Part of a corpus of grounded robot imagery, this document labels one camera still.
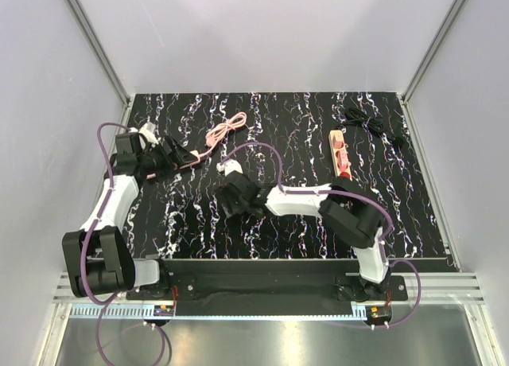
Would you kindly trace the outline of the wooden red socket power strip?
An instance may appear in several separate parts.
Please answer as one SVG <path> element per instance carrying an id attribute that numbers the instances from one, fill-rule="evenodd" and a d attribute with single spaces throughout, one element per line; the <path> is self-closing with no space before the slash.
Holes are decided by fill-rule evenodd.
<path id="1" fill-rule="evenodd" d="M 352 180 L 351 162 L 348 158 L 348 145 L 341 130 L 331 130 L 328 135 L 332 164 L 337 177 Z"/>

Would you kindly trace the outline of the pink plug adapter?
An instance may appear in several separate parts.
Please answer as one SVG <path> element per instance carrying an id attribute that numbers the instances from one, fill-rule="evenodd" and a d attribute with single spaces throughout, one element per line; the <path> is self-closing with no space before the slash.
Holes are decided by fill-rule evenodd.
<path id="1" fill-rule="evenodd" d="M 334 150 L 341 150 L 344 148 L 344 136 L 342 134 L 333 134 L 331 140 Z"/>

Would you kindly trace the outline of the pink square charger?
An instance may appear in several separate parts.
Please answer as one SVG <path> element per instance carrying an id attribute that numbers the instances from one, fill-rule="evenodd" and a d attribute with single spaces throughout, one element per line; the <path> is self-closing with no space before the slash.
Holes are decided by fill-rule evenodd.
<path id="1" fill-rule="evenodd" d="M 348 153 L 346 150 L 338 150 L 336 152 L 336 162 L 341 172 L 349 167 Z"/>

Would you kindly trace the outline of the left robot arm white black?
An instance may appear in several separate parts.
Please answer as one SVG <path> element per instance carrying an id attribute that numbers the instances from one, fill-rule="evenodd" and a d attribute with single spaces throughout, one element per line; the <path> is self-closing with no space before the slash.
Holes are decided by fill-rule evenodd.
<path id="1" fill-rule="evenodd" d="M 78 298 L 134 288 L 136 266 L 122 236 L 134 200 L 146 183 L 164 181 L 199 161 L 173 137 L 158 140 L 150 132 L 115 137 L 103 191 L 91 216 L 62 239 L 72 293 Z"/>

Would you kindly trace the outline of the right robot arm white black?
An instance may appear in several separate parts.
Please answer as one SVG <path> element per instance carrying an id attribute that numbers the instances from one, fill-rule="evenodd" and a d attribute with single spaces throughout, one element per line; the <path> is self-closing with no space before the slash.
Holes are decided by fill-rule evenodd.
<path id="1" fill-rule="evenodd" d="M 340 284 L 342 293 L 358 302 L 389 294 L 390 266 L 384 245 L 394 223 L 385 208 L 346 177 L 312 187 L 261 186 L 235 170 L 225 176 L 216 198 L 228 218 L 250 214 L 321 219 L 326 229 L 353 249 L 359 264 L 359 280 Z"/>

